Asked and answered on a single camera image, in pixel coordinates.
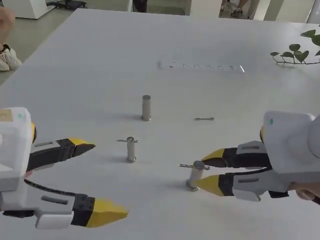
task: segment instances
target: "person's hand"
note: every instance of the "person's hand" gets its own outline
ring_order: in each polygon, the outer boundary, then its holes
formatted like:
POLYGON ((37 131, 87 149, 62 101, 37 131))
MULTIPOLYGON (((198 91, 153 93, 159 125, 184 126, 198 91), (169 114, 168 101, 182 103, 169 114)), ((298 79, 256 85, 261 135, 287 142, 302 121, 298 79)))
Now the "person's hand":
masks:
POLYGON ((34 171, 27 171, 27 172, 25 173, 25 177, 26 177, 26 178, 29 177, 33 172, 34 172, 34 171))
POLYGON ((295 190, 299 198, 303 200, 313 200, 315 197, 320 198, 320 182, 315 183, 293 183, 291 190, 295 190))

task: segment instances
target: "small metal rod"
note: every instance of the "small metal rod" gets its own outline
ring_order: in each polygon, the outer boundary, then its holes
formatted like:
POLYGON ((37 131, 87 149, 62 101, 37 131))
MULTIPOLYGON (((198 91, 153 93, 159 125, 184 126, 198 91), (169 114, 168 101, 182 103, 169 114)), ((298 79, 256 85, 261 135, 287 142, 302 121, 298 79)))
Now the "small metal rod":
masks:
POLYGON ((135 140, 133 136, 129 136, 126 140, 119 139, 117 142, 126 143, 127 147, 127 157, 126 161, 129 163, 134 163, 137 158, 135 156, 135 144, 139 143, 138 140, 135 140))
POLYGON ((210 169, 210 167, 206 166, 202 161, 195 161, 193 165, 178 164, 178 166, 192 169, 190 177, 185 182, 186 188, 191 192, 199 190, 199 187, 196 185, 196 181, 201 179, 204 170, 210 169))
POLYGON ((194 120, 195 120, 195 121, 200 121, 200 120, 213 121, 213 120, 215 120, 215 118, 214 118, 214 117, 196 117, 194 120))
POLYGON ((144 95, 142 97, 142 121, 148 122, 151 120, 151 96, 144 95))

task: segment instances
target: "label sticker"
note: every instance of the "label sticker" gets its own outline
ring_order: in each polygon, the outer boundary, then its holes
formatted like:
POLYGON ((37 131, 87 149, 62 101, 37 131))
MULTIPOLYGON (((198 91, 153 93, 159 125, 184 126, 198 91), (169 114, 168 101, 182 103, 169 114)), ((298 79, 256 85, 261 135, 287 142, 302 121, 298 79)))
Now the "label sticker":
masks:
POLYGON ((12 122, 13 120, 11 109, 0 109, 0 122, 12 122))

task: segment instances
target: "white sneaker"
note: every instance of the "white sneaker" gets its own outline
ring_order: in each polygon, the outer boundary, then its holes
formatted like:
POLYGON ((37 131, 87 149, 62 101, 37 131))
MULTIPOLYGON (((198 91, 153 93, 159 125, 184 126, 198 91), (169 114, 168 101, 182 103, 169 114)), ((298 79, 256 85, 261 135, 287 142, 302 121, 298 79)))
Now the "white sneaker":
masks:
POLYGON ((0 55, 0 72, 10 71, 9 65, 3 60, 2 55, 0 55))
POLYGON ((22 65, 22 62, 17 58, 16 51, 4 44, 3 47, 6 49, 0 55, 0 58, 9 65, 9 68, 13 71, 17 70, 22 65))

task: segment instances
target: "white cabinet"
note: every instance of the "white cabinet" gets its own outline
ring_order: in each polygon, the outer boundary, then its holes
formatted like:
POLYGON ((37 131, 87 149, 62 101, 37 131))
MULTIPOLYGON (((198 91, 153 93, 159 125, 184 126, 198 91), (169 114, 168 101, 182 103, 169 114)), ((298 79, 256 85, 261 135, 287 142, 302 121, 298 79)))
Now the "white cabinet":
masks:
POLYGON ((38 19, 54 8, 46 0, 2 0, 3 6, 13 10, 17 18, 38 19))

